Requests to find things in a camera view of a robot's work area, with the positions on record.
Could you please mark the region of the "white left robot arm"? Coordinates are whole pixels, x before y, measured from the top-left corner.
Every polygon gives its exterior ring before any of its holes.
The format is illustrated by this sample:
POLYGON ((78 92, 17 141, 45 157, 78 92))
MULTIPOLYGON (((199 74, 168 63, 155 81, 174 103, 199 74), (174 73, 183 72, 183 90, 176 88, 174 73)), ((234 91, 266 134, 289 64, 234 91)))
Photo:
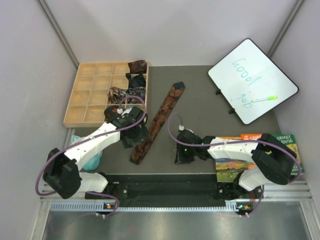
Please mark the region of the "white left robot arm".
POLYGON ((150 135, 145 126, 146 117, 147 114, 137 106, 118 108, 92 134, 65 150, 53 149, 48 155, 42 179, 62 199, 69 199, 78 192, 95 192, 102 198, 109 198, 114 187, 106 177, 82 169, 94 156, 117 142, 122 142, 128 149, 147 140, 150 135))

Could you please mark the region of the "brown red patterned tie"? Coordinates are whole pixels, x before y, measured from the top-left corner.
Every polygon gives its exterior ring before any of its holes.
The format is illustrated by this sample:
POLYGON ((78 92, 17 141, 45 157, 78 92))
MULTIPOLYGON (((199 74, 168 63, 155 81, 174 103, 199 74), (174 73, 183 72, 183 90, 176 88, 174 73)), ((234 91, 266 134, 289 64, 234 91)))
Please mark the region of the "brown red patterned tie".
POLYGON ((148 128, 149 139, 135 146, 130 156, 131 163, 139 165, 143 161, 185 88, 185 84, 182 81, 176 82, 171 86, 148 128))

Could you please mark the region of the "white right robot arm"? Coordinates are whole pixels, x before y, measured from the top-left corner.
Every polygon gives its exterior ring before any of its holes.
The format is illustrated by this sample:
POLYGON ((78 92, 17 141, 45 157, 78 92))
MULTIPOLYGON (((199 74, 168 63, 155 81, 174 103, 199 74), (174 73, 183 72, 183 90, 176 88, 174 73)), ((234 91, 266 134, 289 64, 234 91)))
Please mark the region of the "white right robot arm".
POLYGON ((298 163, 297 154, 268 133, 254 140, 200 138, 192 130, 179 126, 175 140, 176 164, 191 163, 195 158, 213 159, 217 172, 239 170, 234 180, 224 180, 218 186, 224 200, 245 198, 268 183, 287 185, 298 163))

